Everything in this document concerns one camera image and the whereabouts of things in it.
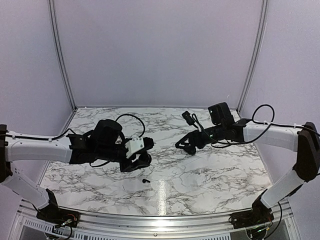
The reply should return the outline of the black round puck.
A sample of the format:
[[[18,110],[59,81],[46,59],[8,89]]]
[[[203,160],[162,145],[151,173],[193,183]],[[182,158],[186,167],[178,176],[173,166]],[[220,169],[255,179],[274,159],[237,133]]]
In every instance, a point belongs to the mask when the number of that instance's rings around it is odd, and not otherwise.
[[[139,155],[137,159],[137,167],[139,169],[147,168],[150,166],[151,161],[152,161],[152,157],[150,154],[148,154],[147,152],[142,153]]]

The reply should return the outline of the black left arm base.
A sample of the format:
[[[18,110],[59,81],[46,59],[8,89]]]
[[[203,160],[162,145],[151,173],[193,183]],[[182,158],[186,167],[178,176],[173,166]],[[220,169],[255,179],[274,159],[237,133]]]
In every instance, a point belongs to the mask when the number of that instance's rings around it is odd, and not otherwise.
[[[78,226],[80,213],[78,211],[64,209],[59,207],[55,194],[45,189],[45,197],[47,197],[46,204],[41,207],[34,207],[37,211],[36,217],[50,223],[54,223],[57,227],[72,227]]]

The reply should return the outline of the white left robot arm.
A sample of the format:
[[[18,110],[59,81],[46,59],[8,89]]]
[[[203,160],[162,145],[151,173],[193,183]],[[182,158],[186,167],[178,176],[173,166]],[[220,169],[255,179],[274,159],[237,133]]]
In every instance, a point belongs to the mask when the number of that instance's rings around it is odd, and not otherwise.
[[[84,134],[59,136],[25,135],[0,126],[0,183],[31,202],[40,216],[58,223],[63,219],[56,197],[21,173],[15,161],[55,161],[70,165],[91,164],[96,160],[119,163],[120,171],[130,173],[150,165],[150,137],[125,138],[122,126],[111,119],[100,120]]]

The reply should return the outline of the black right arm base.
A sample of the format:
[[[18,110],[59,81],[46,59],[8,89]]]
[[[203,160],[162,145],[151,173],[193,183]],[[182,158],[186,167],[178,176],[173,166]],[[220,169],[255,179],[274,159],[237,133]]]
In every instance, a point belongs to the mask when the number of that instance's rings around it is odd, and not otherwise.
[[[234,229],[247,228],[260,225],[274,220],[272,209],[266,207],[261,197],[258,197],[251,206],[250,210],[234,212],[230,215],[228,221]]]

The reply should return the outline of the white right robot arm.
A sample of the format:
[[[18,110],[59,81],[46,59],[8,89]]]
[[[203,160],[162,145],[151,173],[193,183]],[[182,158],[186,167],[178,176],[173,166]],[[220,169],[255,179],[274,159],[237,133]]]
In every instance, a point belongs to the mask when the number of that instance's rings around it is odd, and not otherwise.
[[[288,153],[295,157],[293,164],[283,176],[279,177],[272,186],[266,189],[252,204],[247,219],[252,224],[263,220],[271,208],[282,199],[293,195],[305,183],[320,174],[320,134],[313,122],[304,124],[281,124],[275,122],[274,108],[262,104],[259,108],[271,110],[271,119],[258,121],[252,116],[235,120],[226,102],[208,107],[212,127],[205,128],[195,114],[188,111],[182,114],[185,121],[197,130],[183,136],[176,144],[189,155],[207,145],[216,149],[232,146],[255,144],[268,150],[275,150],[280,156]]]

